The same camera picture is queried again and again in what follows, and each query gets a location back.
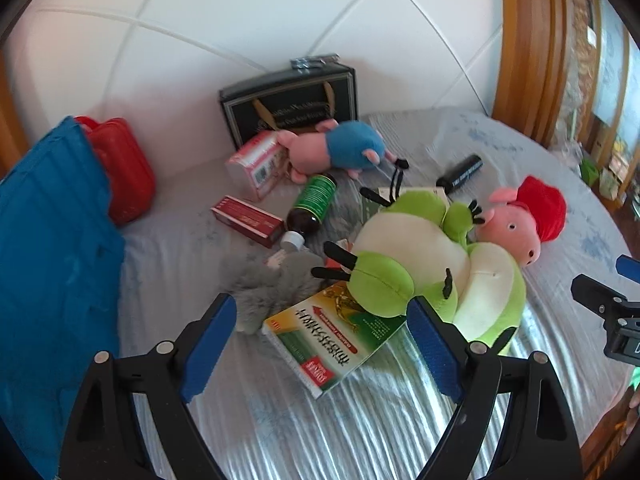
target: gray bedsheet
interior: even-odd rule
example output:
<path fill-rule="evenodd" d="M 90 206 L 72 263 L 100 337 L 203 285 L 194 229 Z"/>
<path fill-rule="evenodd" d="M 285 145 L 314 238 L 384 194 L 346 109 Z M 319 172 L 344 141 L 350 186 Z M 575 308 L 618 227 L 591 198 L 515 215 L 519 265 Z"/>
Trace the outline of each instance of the gray bedsheet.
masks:
<path fill-rule="evenodd" d="M 369 121 L 412 165 L 409 186 L 433 185 L 448 166 L 470 153 L 481 173 L 454 197 L 486 197 L 498 186 L 517 186 L 528 174 L 558 186 L 568 202 L 561 237 L 544 245 L 524 271 L 527 307 L 511 346 L 517 356 L 540 349 L 551 357 L 583 442 L 628 383 L 630 367 L 602 354 L 604 332 L 596 316 L 575 304 L 571 280 L 584 272 L 628 296 L 637 285 L 619 277 L 622 236 L 590 190 L 548 152 L 500 123 L 453 108 L 371 116 Z M 365 172 L 369 186 L 388 184 L 386 163 Z M 358 229 L 356 184 L 343 174 L 325 238 Z M 299 189 L 279 185 L 262 207 L 284 215 Z M 233 193 L 220 162 L 194 168 L 160 187 L 153 210 L 124 229 L 120 337 L 123 355 L 147 352 L 175 338 L 199 318 L 217 294 L 218 271 L 230 254 L 270 251 L 219 224 L 209 208 Z M 474 477 L 486 471 L 500 433 L 507 398 L 499 399 Z M 136 399 L 156 471 L 173 475 L 143 396 Z M 233 334 L 203 394 L 190 412 L 230 480 L 413 479 L 443 433 L 454 406 L 441 396 L 406 329 L 359 370 L 313 400 L 261 336 Z"/>

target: white bottle cap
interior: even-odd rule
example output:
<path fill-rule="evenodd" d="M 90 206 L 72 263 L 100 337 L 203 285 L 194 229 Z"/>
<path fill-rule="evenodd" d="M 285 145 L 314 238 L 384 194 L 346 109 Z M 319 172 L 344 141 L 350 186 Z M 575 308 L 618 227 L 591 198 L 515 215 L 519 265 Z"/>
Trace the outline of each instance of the white bottle cap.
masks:
<path fill-rule="evenodd" d="M 296 253 L 305 244 L 305 237 L 295 231 L 287 231 L 280 240 L 280 246 L 287 253 Z"/>

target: blue plush toy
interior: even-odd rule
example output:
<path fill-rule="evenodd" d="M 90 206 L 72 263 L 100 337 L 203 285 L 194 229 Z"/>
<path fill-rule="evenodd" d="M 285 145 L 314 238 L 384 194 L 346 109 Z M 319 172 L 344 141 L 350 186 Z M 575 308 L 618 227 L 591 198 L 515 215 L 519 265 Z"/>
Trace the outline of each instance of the blue plush toy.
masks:
<path fill-rule="evenodd" d="M 289 150 L 291 179 L 297 184 L 306 176 L 329 168 L 347 170 L 357 178 L 362 170 L 373 168 L 384 156 L 391 162 L 397 157 L 385 148 L 380 134 L 360 121 L 338 124 L 329 119 L 316 124 L 317 133 L 296 135 L 289 130 L 278 132 L 278 142 Z"/>

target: barcode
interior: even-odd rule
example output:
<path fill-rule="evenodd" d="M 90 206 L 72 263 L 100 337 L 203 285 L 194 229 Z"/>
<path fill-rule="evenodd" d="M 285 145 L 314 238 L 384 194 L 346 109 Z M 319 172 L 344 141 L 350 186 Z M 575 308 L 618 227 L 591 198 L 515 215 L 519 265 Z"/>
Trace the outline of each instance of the barcode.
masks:
<path fill-rule="evenodd" d="M 265 178 L 267 178 L 267 168 L 263 166 L 260 170 L 255 172 L 255 183 L 260 186 L 260 184 L 264 182 Z"/>

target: green caterpillar plush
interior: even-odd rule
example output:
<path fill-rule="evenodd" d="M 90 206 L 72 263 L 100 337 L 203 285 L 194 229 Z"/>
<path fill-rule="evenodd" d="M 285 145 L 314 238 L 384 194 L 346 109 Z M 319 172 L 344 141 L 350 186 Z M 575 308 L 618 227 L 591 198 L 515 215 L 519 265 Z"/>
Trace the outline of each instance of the green caterpillar plush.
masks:
<path fill-rule="evenodd" d="M 381 317 L 404 315 L 413 297 L 424 296 L 467 340 L 488 346 L 519 326 L 526 300 L 520 267 L 497 244 L 466 241 L 483 222 L 475 200 L 447 210 L 429 191 L 408 190 L 393 202 L 367 188 L 360 192 L 385 208 L 363 226 L 351 253 L 324 246 L 351 273 L 316 267 L 315 276 L 346 280 L 353 298 Z"/>

